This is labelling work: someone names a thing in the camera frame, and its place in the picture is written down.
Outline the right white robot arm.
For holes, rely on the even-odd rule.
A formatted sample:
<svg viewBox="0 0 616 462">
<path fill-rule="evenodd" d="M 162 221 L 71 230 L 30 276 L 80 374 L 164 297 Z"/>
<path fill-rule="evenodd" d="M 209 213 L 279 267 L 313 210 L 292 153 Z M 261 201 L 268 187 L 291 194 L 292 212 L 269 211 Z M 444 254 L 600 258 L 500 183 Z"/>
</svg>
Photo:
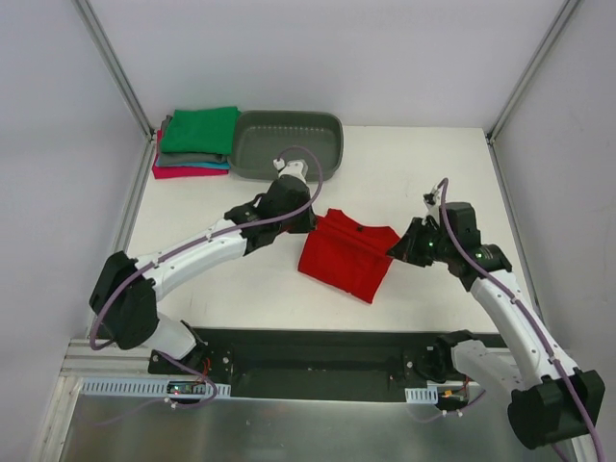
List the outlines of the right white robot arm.
<svg viewBox="0 0 616 462">
<path fill-rule="evenodd" d="M 504 407 L 518 440 L 528 449 L 590 436 L 605 456 L 596 429 L 605 385 L 583 371 L 528 307 L 512 265 L 495 244 L 483 244 L 475 209 L 467 202 L 439 205 L 426 196 L 427 214 L 413 218 L 389 256 L 416 267 L 443 263 L 488 314 L 508 347 L 512 364 L 468 330 L 441 335 L 415 362 L 417 374 L 443 383 L 463 374 Z"/>
</svg>

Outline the red t shirt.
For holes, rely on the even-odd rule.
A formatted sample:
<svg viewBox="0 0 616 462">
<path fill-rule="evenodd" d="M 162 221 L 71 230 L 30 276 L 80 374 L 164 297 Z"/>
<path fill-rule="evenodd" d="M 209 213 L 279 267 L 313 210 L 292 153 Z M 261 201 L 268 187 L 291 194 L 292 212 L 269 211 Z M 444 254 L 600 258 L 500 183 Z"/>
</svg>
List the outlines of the red t shirt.
<svg viewBox="0 0 616 462">
<path fill-rule="evenodd" d="M 399 240 L 389 226 L 367 226 L 330 208 L 309 233 L 297 269 L 371 304 L 392 263 L 388 251 Z"/>
</svg>

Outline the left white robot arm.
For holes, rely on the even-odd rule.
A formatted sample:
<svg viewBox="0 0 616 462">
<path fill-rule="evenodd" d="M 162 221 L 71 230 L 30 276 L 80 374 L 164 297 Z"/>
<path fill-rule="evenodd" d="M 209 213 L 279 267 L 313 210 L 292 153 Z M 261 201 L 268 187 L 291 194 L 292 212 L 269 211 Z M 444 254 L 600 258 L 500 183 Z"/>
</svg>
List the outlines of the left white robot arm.
<svg viewBox="0 0 616 462">
<path fill-rule="evenodd" d="M 314 230 L 312 205 L 319 194 L 284 174 L 193 238 L 139 258 L 123 251 L 111 255 L 90 296 L 95 314 L 90 348 L 105 348 L 96 341 L 104 331 L 108 345 L 148 347 L 180 373 L 197 372 L 207 355 L 205 343 L 186 322 L 162 314 L 159 302 L 199 274 L 268 246 L 283 233 Z"/>
</svg>

